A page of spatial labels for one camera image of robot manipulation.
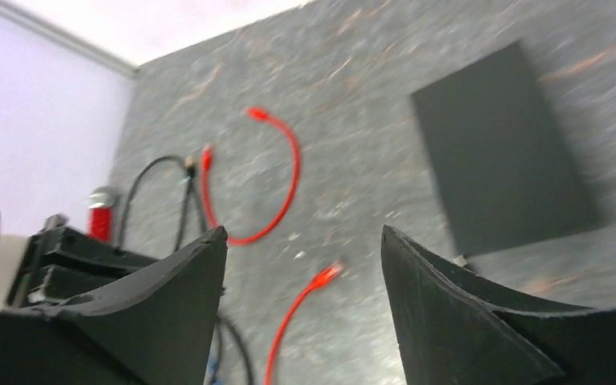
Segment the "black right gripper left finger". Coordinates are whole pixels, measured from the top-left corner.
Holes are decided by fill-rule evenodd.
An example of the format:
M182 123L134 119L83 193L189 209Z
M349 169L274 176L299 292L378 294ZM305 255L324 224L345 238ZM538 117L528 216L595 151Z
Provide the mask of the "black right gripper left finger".
M210 229L57 306L0 310L0 384L201 384L228 246Z

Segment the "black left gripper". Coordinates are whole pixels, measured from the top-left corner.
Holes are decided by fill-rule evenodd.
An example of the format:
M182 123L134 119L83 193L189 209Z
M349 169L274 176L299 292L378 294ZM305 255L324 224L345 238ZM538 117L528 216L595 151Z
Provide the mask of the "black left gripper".
M89 237L67 222L66 216L55 214L27 239L7 295L9 307L58 305L156 262Z

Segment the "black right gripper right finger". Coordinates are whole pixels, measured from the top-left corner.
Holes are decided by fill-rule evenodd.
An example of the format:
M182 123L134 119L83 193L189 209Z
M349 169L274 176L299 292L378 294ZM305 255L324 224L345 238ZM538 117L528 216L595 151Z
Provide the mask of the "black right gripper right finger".
M475 274L384 226L381 264L410 384L616 384L616 307Z

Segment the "black network switch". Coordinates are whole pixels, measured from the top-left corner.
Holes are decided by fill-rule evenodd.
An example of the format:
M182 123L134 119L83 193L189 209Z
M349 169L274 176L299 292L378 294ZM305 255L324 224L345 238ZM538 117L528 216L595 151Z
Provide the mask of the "black network switch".
M603 216L520 41L411 95L457 253L598 228Z

